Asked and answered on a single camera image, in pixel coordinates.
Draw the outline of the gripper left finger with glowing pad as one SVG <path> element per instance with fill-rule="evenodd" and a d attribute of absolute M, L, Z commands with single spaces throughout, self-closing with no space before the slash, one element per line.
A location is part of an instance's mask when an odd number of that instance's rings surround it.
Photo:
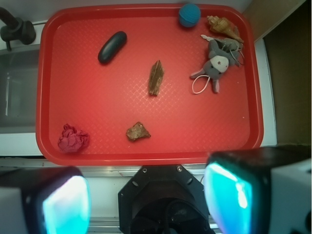
<path fill-rule="evenodd" d="M 85 234 L 90 217 L 89 183 L 76 167 L 0 174 L 2 234 Z"/>

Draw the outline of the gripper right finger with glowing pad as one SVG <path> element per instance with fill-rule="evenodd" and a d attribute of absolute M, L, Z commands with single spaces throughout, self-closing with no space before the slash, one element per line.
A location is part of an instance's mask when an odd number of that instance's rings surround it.
<path fill-rule="evenodd" d="M 224 234 L 312 231 L 311 146 L 215 152 L 203 182 L 210 215 Z"/>

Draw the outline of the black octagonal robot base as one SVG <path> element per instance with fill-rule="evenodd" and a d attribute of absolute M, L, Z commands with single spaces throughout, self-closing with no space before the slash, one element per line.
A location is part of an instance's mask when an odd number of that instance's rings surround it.
<path fill-rule="evenodd" d="M 118 193 L 124 234 L 213 234 L 204 186 L 181 165 L 142 166 Z"/>

